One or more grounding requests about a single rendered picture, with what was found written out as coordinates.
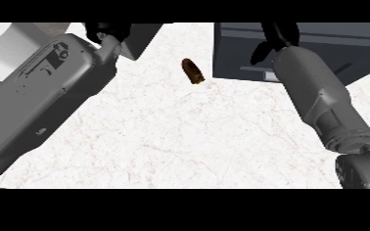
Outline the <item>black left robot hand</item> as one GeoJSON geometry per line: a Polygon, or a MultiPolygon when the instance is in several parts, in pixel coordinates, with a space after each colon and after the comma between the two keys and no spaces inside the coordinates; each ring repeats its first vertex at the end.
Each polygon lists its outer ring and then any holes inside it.
{"type": "Polygon", "coordinates": [[[84,23],[87,38],[97,44],[101,43],[98,34],[112,35],[122,42],[129,35],[129,23],[84,23]]]}

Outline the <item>dark grey angular panel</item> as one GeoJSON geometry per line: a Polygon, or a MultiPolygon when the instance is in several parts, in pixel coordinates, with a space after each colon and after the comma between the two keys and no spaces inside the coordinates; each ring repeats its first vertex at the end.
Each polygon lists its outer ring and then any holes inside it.
{"type": "Polygon", "coordinates": [[[120,42],[120,56],[135,61],[162,27],[160,23],[132,23],[129,33],[120,42]]]}

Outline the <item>dark grey open drawer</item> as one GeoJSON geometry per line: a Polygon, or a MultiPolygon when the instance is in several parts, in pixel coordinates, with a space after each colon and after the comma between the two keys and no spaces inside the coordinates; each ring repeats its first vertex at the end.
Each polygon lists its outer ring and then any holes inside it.
{"type": "MultiPolygon", "coordinates": [[[[299,46],[315,52],[343,85],[370,74],[370,23],[297,23],[299,46]]],[[[271,67],[275,52],[250,65],[252,53],[263,42],[259,23],[213,24],[212,76],[247,80],[240,67],[271,67]]]]}

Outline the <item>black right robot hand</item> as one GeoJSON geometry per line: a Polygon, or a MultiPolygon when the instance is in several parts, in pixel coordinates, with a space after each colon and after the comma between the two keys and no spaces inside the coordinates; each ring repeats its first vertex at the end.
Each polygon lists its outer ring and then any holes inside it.
{"type": "Polygon", "coordinates": [[[260,24],[265,41],[258,45],[250,64],[262,62],[271,51],[278,52],[284,47],[299,45],[299,27],[296,23],[263,22],[260,24]]]}

